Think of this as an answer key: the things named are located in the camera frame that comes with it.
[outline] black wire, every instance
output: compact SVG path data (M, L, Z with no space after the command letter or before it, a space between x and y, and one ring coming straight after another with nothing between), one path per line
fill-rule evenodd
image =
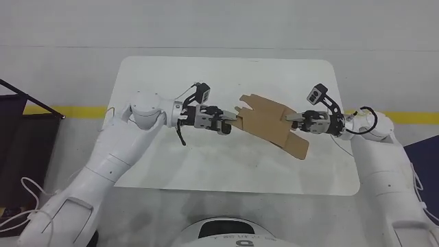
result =
M360 110L369 110L370 113L372 113L372 115L374 116L375 120L373 121L372 127L370 127L368 130L366 130L364 132L353 132L353 131L351 131L349 129L346 129L346 131L351 133L351 134L357 134L357 135L368 134L369 132L372 132L375 129L375 127L377 127L378 116L377 116L376 112L371 107L367 107L367 106L361 107Z
M181 140L181 143L183 144L183 146L186 146L186 141L183 139L183 136L181 135L180 120L177 121L176 131L177 131L178 138L180 138L180 140Z

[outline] cardboard flap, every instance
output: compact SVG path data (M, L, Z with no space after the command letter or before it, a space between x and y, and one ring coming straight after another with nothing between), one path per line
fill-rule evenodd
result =
M305 159L309 142L291 132L292 122L284 119L284 116L295 113L294 110L254 94L242 95L239 100L252 110L235 107L237 120L229 121L229 124L273 143L298 159Z
M276 117L278 119L281 118L283 110L285 108L285 106L280 103L254 94L251 94L250 96L242 95L239 100L247 103L250 107L252 107L253 110L257 111L258 113L267 113L271 117Z
M242 118L243 130L256 135L266 141L285 147L287 142L289 123L281 122L271 115L261 115L255 110L242 108L238 116Z

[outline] table top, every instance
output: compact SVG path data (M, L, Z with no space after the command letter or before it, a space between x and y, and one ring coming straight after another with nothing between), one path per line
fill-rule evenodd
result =
M132 56L121 63L108 107L120 109L138 90L178 97L194 82L206 82L211 92L205 104L223 110L234 112L235 106L245 106L239 101L241 95L254 93L298 113L326 110L307 101L311 89L323 83L343 110L333 67L324 60L155 56ZM357 193L359 179L352 156L329 135L296 133L309 141L303 161L236 128L221 136L183 127L184 147L175 129L163 127L142 159L116 186L340 196ZM352 151L349 141L335 141Z

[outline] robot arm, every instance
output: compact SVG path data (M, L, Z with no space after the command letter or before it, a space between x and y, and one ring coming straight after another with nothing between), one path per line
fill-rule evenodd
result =
M19 246L86 246L96 231L101 204L111 187L145 153L163 126L193 126L229 134L226 115L216 106L201 105L209 96L207 84L195 84L190 100L163 99L138 92L122 111L104 126L91 157L74 181L52 196L31 219L18 240ZM192 102L200 104L190 106Z
M316 85L307 100L323 103L331 112L308 110L285 117L293 129L314 134L330 134L351 141L362 190L381 210L386 246L439 246L438 229L426 216L418 199L414 170L404 147L396 140L392 121L369 107L343 115L328 89ZM361 110L369 110L358 115Z

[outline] yellow floor line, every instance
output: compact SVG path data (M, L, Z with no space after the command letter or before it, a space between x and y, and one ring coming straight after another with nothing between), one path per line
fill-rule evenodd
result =
M101 119L104 118L105 106L52 106L55 110L70 118ZM39 106L26 106L24 114L48 113ZM428 112L383 112L396 124L436 124L439 125L439 113Z

